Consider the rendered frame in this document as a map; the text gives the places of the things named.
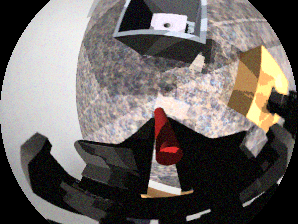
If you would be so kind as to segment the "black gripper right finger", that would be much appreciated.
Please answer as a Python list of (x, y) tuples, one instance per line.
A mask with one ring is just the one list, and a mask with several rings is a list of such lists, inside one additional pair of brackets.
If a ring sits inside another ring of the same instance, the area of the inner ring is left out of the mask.
[(180, 143), (181, 152), (184, 153), (180, 163), (176, 164), (182, 192), (193, 190), (192, 185), (196, 184), (198, 177), (204, 175), (206, 169), (212, 164), (214, 157), (242, 147), (243, 144), (246, 147), (247, 141), (250, 140), (251, 131), (246, 131), (246, 129), (234, 133), (234, 135), (231, 133), (231, 135), (210, 139), (210, 137), (201, 135), (200, 132), (197, 133), (194, 129), (170, 119), (170, 117), (168, 119), (170, 127), (176, 133), (178, 143)]

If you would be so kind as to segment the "white plate with hole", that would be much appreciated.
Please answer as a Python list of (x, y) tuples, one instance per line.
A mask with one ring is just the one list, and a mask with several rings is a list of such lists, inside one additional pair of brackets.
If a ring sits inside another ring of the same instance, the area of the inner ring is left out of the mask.
[(168, 30), (184, 32), (186, 30), (185, 15), (172, 15), (172, 14), (153, 14), (152, 23), (150, 23), (149, 30)]

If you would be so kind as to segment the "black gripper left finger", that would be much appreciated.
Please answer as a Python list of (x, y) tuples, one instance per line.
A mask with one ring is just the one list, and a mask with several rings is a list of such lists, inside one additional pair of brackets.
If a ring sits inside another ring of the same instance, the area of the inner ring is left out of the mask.
[(120, 144), (77, 140), (73, 145), (85, 164), (129, 172), (140, 188), (140, 194), (146, 194), (152, 171), (154, 141), (156, 129), (154, 117), (150, 117), (138, 131)]

